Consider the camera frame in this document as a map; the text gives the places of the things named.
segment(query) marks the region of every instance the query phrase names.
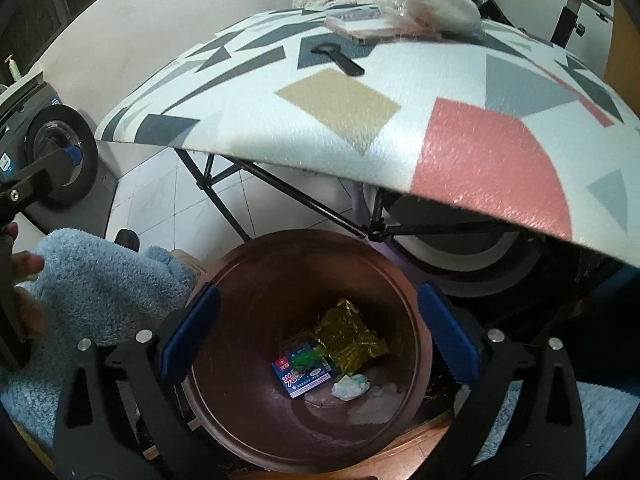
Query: ironing board cover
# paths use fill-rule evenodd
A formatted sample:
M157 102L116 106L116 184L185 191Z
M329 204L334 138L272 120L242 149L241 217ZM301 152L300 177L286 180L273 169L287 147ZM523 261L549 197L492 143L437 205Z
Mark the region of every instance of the ironing board cover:
M580 60L494 22L464 41L356 44L325 13L226 28L131 93L96 138L383 186L640 265L640 121ZM327 41L365 75L311 52Z

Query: tile floor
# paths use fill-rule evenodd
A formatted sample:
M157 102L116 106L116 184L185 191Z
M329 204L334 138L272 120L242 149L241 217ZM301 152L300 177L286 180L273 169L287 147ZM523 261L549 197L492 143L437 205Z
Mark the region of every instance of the tile floor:
M205 153L191 152L201 171ZM213 175L230 163L217 156ZM353 219L351 198L334 178L268 166L271 173L330 208ZM286 229L317 228L346 233L320 214L244 171L213 187L226 207L251 237ZM135 231L140 250L155 245L182 249L208 263L228 253L242 240L218 212L174 150L165 149L123 176L116 190L106 238L120 229Z

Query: hand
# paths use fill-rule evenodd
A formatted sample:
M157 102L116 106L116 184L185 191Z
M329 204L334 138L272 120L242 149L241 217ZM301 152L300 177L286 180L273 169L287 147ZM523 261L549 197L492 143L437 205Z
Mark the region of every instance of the hand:
M18 237L18 224L11 222L4 233L15 242ZM42 269L44 269L44 258L38 254L23 251L12 256L14 284L24 282L29 276L39 273ZM38 302L27 290L21 286L15 286L14 293L18 316L25 324L26 335L30 339L36 339L44 331L44 314Z

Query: crumpled foil wrapper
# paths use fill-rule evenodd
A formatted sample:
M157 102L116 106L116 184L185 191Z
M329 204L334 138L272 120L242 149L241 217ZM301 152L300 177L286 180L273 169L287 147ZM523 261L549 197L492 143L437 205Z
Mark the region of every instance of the crumpled foil wrapper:
M316 351L330 357L345 375L355 373L370 359L389 353L385 340L366 327L353 303L342 298L324 314L312 336L319 343Z

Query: beige square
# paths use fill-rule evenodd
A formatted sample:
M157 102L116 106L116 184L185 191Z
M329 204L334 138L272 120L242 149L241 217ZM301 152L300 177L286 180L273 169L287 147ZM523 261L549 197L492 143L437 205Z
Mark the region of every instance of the beige square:
M315 117L361 155L401 108L357 78L331 68L285 86L276 94Z

